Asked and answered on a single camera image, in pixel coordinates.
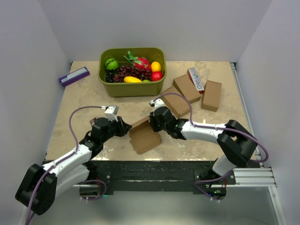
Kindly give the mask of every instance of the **grapes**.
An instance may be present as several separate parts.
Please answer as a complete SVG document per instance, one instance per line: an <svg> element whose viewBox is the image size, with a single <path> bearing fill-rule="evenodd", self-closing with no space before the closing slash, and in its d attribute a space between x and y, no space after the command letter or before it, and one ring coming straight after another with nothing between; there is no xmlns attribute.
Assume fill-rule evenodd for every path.
<svg viewBox="0 0 300 225"><path fill-rule="evenodd" d="M150 80L151 72L146 69L139 69L132 66L120 66L114 71L107 71L105 81L108 83L122 83L127 76L133 76L141 81Z"/></svg>
<svg viewBox="0 0 300 225"><path fill-rule="evenodd" d="M115 74L115 71L107 70L106 76L105 76L105 82L113 83L114 74Z"/></svg>

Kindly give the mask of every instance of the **green plastic bin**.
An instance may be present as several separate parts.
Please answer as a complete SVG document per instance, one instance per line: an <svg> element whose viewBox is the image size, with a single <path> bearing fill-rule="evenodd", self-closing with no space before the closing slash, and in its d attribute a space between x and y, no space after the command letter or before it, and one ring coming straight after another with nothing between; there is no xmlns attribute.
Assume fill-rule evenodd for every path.
<svg viewBox="0 0 300 225"><path fill-rule="evenodd" d="M105 82L105 61L108 58L115 58L119 62L119 66L131 65L124 55L128 55L128 51L133 56L145 57L150 64L154 61L159 62L162 68L163 78L155 82L141 83L107 83ZM165 54L158 48L113 48L103 52L99 62L99 80L104 85L106 92L112 97L129 97L129 96L155 96L161 92L163 82L167 75L165 66Z"/></svg>

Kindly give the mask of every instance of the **small box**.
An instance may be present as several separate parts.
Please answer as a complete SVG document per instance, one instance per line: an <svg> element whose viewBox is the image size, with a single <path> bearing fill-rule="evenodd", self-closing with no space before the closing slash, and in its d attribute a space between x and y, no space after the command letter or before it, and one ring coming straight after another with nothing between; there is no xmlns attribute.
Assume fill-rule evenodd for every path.
<svg viewBox="0 0 300 225"><path fill-rule="evenodd" d="M221 99L222 84L214 81L207 81L205 92L201 100L201 108L216 112L219 108Z"/></svg>
<svg viewBox="0 0 300 225"><path fill-rule="evenodd" d="M203 84L197 74L196 69L193 68L189 68L187 70L187 75L189 77L189 79L193 82L194 86L196 87L197 91L199 91L200 94L204 93L204 87Z"/></svg>
<svg viewBox="0 0 300 225"><path fill-rule="evenodd" d="M86 67L83 67L81 69L78 69L68 75L65 75L61 78L59 78L59 82L63 87L66 87L76 81L79 81L80 79L83 79L84 77L90 75L89 70Z"/></svg>
<svg viewBox="0 0 300 225"><path fill-rule="evenodd" d="M173 86L182 94L190 103L200 100L201 94L197 91L188 75L177 77L173 80Z"/></svg>
<svg viewBox="0 0 300 225"><path fill-rule="evenodd" d="M171 92L180 94L179 91L177 91L177 89L173 86L168 88L167 90L164 90L162 94ZM164 101L165 105L171 110L171 112L176 116L177 119L189 113L190 111L187 102L177 95L166 95L161 97L161 99Z"/></svg>
<svg viewBox="0 0 300 225"><path fill-rule="evenodd" d="M149 123L149 116L132 124L129 131L130 143L138 154L143 154L161 144L159 133L154 132Z"/></svg>

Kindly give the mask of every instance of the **purple box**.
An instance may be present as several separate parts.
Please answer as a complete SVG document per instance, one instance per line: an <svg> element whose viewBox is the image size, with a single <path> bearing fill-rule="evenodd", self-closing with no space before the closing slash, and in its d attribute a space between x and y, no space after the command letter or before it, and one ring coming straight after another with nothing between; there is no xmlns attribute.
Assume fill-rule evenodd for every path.
<svg viewBox="0 0 300 225"><path fill-rule="evenodd" d="M90 75L89 70L86 67L82 67L81 69L78 69L68 75L62 76L61 78L59 78L59 81L62 86L66 87L69 84L79 81L80 79L88 75Z"/></svg>

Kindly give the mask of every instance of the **gray floor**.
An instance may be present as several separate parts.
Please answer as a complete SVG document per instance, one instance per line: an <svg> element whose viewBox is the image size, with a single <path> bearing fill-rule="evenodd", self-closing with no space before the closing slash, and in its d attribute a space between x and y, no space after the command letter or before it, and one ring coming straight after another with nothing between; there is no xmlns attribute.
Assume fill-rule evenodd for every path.
<svg viewBox="0 0 300 225"><path fill-rule="evenodd" d="M267 188L228 188L221 203L204 195L116 192L98 201L80 200L74 187L32 225L277 225Z"/></svg>

